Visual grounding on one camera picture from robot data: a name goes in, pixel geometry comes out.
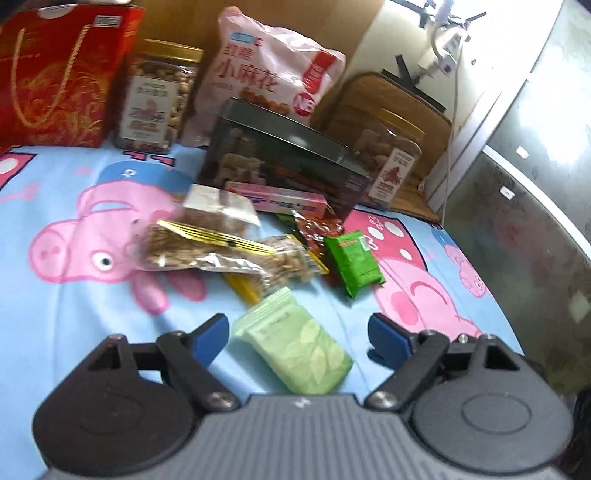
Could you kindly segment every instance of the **light green package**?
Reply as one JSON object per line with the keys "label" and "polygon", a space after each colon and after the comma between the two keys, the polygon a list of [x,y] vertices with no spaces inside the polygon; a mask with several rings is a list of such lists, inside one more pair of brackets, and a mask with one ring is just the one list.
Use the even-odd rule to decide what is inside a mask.
{"label": "light green package", "polygon": [[297,394],[322,395],[347,376],[353,360],[284,287],[251,308],[232,326]]}

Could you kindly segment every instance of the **pink candy bar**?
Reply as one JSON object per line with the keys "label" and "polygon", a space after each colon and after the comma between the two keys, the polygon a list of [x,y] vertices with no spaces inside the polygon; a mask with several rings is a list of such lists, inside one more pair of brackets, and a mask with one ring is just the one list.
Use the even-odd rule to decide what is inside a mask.
{"label": "pink candy bar", "polygon": [[295,210],[316,218],[322,218],[328,206],[326,199],[318,193],[298,192],[297,190],[237,181],[227,181],[224,190],[250,199],[258,212],[290,215],[291,211]]}

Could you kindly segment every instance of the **gold lid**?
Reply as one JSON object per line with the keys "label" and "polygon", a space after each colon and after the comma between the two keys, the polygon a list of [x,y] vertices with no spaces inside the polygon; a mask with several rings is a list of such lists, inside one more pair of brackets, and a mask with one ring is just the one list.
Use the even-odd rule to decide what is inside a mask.
{"label": "gold lid", "polygon": [[416,140],[418,143],[421,143],[425,139],[425,132],[423,132],[423,130],[421,130],[419,127],[412,124],[408,120],[405,120],[401,116],[391,112],[390,110],[381,108],[378,111],[378,118],[382,122],[386,122],[388,124],[393,125],[394,127],[399,128],[404,133],[409,135],[412,140]]}
{"label": "gold lid", "polygon": [[143,41],[141,51],[155,57],[195,63],[201,62],[203,57],[203,50],[200,48],[188,47],[169,41],[153,40],[152,38],[146,38]]}

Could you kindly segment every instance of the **green snack packet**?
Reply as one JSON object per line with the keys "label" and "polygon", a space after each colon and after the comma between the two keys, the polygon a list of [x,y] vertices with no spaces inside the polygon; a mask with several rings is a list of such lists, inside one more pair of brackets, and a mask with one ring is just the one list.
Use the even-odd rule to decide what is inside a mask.
{"label": "green snack packet", "polygon": [[297,303],[287,287],[251,308],[232,325],[296,394],[322,395],[347,376],[353,360]]}
{"label": "green snack packet", "polygon": [[377,260],[360,231],[336,238],[326,236],[324,245],[335,259],[345,289],[352,299],[363,287],[372,283],[386,282]]}

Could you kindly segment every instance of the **gold rope handle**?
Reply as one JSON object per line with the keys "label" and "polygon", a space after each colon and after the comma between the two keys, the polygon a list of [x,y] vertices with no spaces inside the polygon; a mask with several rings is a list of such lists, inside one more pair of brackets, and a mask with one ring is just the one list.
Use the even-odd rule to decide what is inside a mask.
{"label": "gold rope handle", "polygon": [[90,30],[91,27],[92,27],[92,25],[88,24],[88,25],[85,25],[84,27],[82,27],[82,30],[80,30],[80,34],[78,35],[78,40],[76,40],[74,48],[72,49],[72,53],[70,53],[70,58],[68,59],[68,63],[66,64],[66,70],[64,71],[64,76],[61,79],[60,89],[57,91],[57,95],[53,99],[53,105],[48,110],[48,112],[43,117],[41,117],[40,120],[37,120],[36,122],[30,122],[29,120],[26,119],[24,113],[21,110],[21,105],[18,103],[17,67],[18,67],[18,58],[21,54],[22,40],[25,37],[26,29],[22,28],[21,31],[18,33],[17,43],[14,47],[14,55],[12,57],[12,67],[10,69],[10,87],[11,87],[10,94],[12,97],[12,106],[14,107],[14,111],[16,112],[18,119],[22,122],[23,125],[25,125],[26,127],[29,127],[29,128],[37,128],[42,123],[46,122],[47,119],[54,112],[57,105],[60,103],[61,98],[64,95],[64,92],[66,91],[66,84],[68,83],[68,80],[70,79],[70,73],[72,72],[74,62],[76,61],[76,57],[78,56],[78,51],[80,50],[80,47],[82,46],[82,42],[84,41],[84,37],[86,36],[86,34],[88,33],[88,31]]}

